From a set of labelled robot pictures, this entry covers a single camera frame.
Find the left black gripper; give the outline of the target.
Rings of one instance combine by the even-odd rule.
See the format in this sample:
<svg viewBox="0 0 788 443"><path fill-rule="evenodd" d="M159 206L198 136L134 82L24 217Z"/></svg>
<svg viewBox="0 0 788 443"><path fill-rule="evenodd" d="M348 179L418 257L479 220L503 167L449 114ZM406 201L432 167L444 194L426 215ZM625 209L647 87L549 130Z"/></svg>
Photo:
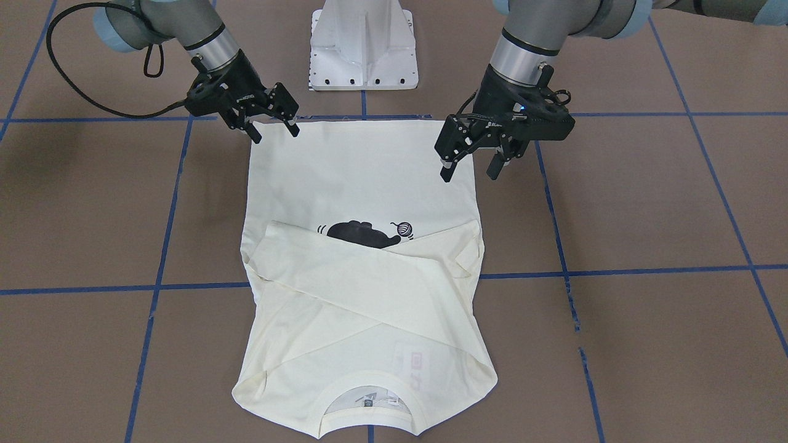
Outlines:
<svg viewBox="0 0 788 443"><path fill-rule="evenodd" d="M458 163L479 148L495 148L487 168L491 180L497 180L509 160L524 155L529 142L518 134L518 92L534 85L515 84L488 66L475 95L473 109L450 113L435 143L442 162L441 178L449 183Z"/></svg>

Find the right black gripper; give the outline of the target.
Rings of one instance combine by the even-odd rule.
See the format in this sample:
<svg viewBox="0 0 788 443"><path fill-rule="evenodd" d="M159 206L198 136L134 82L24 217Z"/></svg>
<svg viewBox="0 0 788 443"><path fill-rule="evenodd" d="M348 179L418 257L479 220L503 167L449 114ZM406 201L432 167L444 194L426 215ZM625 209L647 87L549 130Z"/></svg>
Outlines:
<svg viewBox="0 0 788 443"><path fill-rule="evenodd" d="M220 86L226 89L230 109L217 114L229 129L242 130L254 144L260 143L262 136L250 118L265 114L283 121L290 135L298 137L297 101L282 83L265 87L242 50L227 65L211 72L203 65L203 58L199 55L192 57L191 62L199 74L222 77Z"/></svg>

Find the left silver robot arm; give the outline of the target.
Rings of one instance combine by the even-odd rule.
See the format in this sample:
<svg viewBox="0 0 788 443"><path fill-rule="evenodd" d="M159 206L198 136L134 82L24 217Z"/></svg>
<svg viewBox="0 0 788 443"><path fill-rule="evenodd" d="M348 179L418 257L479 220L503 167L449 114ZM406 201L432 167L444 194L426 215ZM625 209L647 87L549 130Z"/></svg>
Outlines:
<svg viewBox="0 0 788 443"><path fill-rule="evenodd" d="M507 19L480 87L467 100L473 108L448 115L435 143L445 182L479 148L495 149L487 169L495 180L531 142L566 140L575 126L571 93L549 84L568 37L625 38L654 9L766 26L786 25L787 14L785 1L498 1L496 8Z"/></svg>

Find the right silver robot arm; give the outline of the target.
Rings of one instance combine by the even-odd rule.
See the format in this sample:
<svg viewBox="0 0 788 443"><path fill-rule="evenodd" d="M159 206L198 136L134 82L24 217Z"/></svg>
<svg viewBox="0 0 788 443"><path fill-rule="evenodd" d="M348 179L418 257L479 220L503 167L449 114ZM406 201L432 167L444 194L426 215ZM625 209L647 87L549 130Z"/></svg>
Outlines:
<svg viewBox="0 0 788 443"><path fill-rule="evenodd" d="M284 122L296 137L299 106L281 83L265 87L244 51L208 1L111 1L94 16L95 31L118 52L143 50L177 40L198 70L185 97L195 117L219 115L258 143L251 122L260 114Z"/></svg>

